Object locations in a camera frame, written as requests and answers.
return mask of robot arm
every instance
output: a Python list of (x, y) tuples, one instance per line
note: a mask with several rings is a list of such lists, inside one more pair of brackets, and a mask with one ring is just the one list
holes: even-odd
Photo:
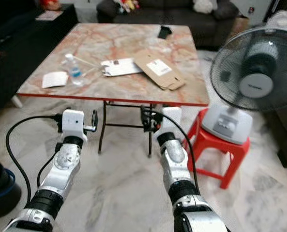
[[(181, 109), (164, 108), (163, 114), (180, 121), (177, 115), (181, 114)], [(151, 115), (149, 110), (142, 107), (144, 131), (155, 132), (160, 145), (164, 186), (172, 202), (174, 231), (227, 232), (224, 222), (200, 195), (198, 186), (191, 179), (187, 168), (188, 155), (172, 132), (174, 125), (168, 120), (162, 121), (160, 115)]]
[(62, 115), (63, 143), (56, 146), (53, 166), (29, 204), (12, 220), (4, 232), (51, 232), (57, 214), (67, 198), (72, 180), (80, 169), (80, 154), (86, 132), (96, 131), (97, 113), (92, 126), (84, 126), (84, 113), (65, 110)]

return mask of fan control buttons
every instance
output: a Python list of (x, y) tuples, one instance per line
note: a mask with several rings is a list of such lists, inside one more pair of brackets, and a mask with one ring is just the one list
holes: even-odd
[(220, 115), (213, 130), (227, 137), (232, 137), (236, 130), (237, 123), (238, 121), (232, 117)]

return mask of cushion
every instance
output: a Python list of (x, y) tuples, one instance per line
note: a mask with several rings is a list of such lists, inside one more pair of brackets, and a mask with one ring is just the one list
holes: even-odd
[(161, 9), (140, 8), (129, 14), (117, 15), (114, 23), (163, 24), (164, 11)]
[(140, 7), (143, 8), (164, 8), (166, 0), (139, 0)]
[(199, 14), (192, 9), (168, 9), (165, 24), (189, 26), (193, 37), (214, 36), (216, 20), (211, 14)]
[(190, 8), (192, 0), (165, 0), (165, 8)]
[(239, 13), (238, 8), (230, 1), (219, 3), (216, 11), (213, 11), (213, 16), (217, 20), (234, 18)]
[(114, 18), (118, 14), (118, 7), (119, 5), (112, 0), (103, 0), (96, 6), (96, 10), (98, 13)]
[(203, 14), (210, 14), (213, 10), (213, 5), (209, 0), (196, 0), (194, 11)]

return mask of red plastic stool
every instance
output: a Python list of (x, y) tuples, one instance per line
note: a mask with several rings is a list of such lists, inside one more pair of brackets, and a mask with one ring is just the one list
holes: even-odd
[[(238, 170), (241, 162), (243, 161), (244, 157), (246, 156), (249, 147), (250, 147), (250, 140), (249, 138), (247, 141), (242, 144), (242, 145), (237, 145), (233, 143), (229, 143), (225, 140), (222, 140), (220, 138), (217, 138), (216, 136), (210, 134), (209, 132), (205, 131), (201, 127), (201, 122), (207, 113), (208, 109), (204, 109), (200, 111), (190, 129), (188, 132), (187, 136), (189, 139), (192, 138), (192, 136), (195, 135), (195, 140), (193, 142), (193, 153), (194, 153), (194, 158), (195, 162), (198, 160), (200, 157), (202, 151), (206, 148), (213, 147), (221, 150), (222, 152), (230, 153), (230, 165), (225, 173), (224, 176), (215, 174), (213, 172), (209, 172), (204, 169), (199, 169), (196, 168), (196, 172), (200, 174), (204, 174), (207, 176), (211, 176), (217, 179), (221, 180), (220, 188), (222, 189), (227, 189), (229, 186), (232, 178), (234, 177), (236, 171)], [(188, 162), (187, 162), (187, 168), (190, 171), (193, 171), (193, 165), (192, 165), (192, 159), (191, 159), (191, 154), (188, 152)]]

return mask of electric fan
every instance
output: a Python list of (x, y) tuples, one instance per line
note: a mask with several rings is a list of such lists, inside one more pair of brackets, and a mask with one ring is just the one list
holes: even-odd
[(222, 47), (210, 78), (230, 106), (212, 106), (201, 126), (234, 144), (246, 142), (252, 117), (239, 109), (269, 111), (287, 105), (287, 29), (244, 31)]

